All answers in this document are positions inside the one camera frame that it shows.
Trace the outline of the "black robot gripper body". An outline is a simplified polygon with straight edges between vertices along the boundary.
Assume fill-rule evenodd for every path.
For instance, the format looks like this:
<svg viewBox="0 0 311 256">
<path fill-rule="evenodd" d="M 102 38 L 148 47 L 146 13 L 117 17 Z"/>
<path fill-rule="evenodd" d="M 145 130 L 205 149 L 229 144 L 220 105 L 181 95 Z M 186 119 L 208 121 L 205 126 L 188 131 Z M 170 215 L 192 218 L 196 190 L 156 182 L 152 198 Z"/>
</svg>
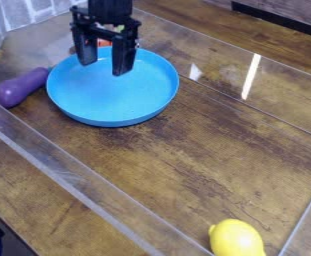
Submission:
<svg viewBox="0 0 311 256">
<path fill-rule="evenodd" d="M 133 0 L 88 0 L 88 6 L 73 6 L 71 32 L 75 42 L 116 39 L 136 42 L 142 23 L 133 18 Z"/>
</svg>

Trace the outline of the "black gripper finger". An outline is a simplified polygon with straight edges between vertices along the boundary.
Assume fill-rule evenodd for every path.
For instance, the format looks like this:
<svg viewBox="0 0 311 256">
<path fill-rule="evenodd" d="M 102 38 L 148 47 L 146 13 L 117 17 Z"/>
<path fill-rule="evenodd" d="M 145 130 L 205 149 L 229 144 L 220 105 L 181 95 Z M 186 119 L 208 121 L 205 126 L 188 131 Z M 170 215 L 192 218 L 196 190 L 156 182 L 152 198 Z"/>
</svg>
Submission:
<svg viewBox="0 0 311 256">
<path fill-rule="evenodd" d="M 98 60 L 98 41 L 82 28 L 71 28 L 75 51 L 84 66 L 92 65 Z"/>
<path fill-rule="evenodd" d="M 121 76 L 134 67 L 137 56 L 137 41 L 117 36 L 113 40 L 113 74 Z"/>
</svg>

